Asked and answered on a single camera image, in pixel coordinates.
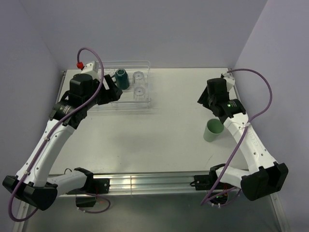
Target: green cup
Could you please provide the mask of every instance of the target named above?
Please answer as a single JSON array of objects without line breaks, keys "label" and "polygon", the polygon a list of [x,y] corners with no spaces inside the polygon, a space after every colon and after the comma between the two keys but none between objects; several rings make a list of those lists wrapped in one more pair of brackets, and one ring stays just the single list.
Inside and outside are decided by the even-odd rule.
[{"label": "green cup", "polygon": [[204,139],[207,142],[214,141],[224,130],[224,125],[218,119],[211,119],[207,122],[205,131],[204,131]]}]

